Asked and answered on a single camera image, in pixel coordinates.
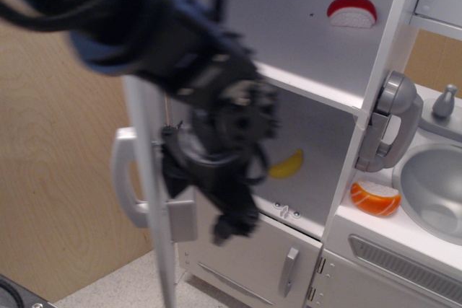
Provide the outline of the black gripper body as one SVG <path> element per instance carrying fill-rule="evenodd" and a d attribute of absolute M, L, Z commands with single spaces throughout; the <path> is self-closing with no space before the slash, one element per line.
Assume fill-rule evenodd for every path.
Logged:
<path fill-rule="evenodd" d="M 162 168 L 170 164 L 185 170 L 193 181 L 191 186 L 218 208 L 219 216 L 230 215 L 246 223 L 250 236 L 259 219 L 251 187 L 263 182 L 263 174 L 251 177 L 248 169 L 254 158 L 263 163 L 262 148 L 256 144 L 244 152 L 210 154 L 196 134 L 181 125 L 164 126 L 161 137 Z"/>

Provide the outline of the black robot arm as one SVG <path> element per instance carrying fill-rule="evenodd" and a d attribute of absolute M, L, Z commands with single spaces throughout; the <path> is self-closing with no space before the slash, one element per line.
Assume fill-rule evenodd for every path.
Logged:
<path fill-rule="evenodd" d="M 277 94 L 240 36 L 222 24 L 225 0 L 23 0 L 1 17 L 36 32 L 67 31 L 80 59 L 108 75 L 131 74 L 191 108 L 191 124 L 162 129 L 162 176 L 170 197 L 197 187 L 220 211 L 214 242 L 248 236 L 258 211 L 253 159 L 274 136 Z"/>

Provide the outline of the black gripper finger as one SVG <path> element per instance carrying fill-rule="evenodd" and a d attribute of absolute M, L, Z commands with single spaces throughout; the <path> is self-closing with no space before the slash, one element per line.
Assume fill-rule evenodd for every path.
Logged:
<path fill-rule="evenodd" d="M 167 193 L 171 198 L 179 196 L 187 187 L 193 184 L 188 173 L 181 167 L 166 164 L 162 168 L 162 174 L 167 188 Z"/>
<path fill-rule="evenodd" d="M 249 228 L 246 223 L 223 214 L 217 219 L 212 234 L 213 244 L 222 246 L 232 236 L 248 236 Z"/>

